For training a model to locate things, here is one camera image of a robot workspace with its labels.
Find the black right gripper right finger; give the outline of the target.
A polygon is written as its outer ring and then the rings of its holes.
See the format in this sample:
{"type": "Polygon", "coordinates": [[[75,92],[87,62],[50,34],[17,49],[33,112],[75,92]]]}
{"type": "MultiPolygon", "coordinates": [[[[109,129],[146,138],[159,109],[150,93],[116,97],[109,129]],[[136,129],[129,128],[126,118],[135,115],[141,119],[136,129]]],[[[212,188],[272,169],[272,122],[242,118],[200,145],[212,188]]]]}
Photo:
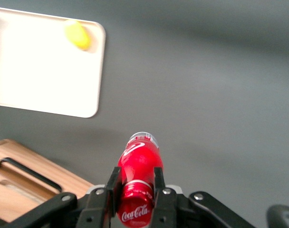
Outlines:
{"type": "Polygon", "coordinates": [[[162,168],[155,167],[153,228],[175,228],[177,226],[177,193],[182,193],[181,187],[173,184],[166,185],[162,168]]]}

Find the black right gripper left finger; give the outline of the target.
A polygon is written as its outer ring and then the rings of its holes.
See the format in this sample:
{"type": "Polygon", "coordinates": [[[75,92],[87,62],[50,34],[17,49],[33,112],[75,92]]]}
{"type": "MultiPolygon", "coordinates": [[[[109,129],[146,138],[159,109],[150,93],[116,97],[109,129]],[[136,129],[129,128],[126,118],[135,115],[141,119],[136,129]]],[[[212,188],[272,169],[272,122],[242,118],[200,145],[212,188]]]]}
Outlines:
{"type": "Polygon", "coordinates": [[[79,227],[111,227],[111,220],[116,215],[119,205],[122,186],[121,168],[114,167],[106,185],[90,192],[86,207],[79,216],[79,227]]]}

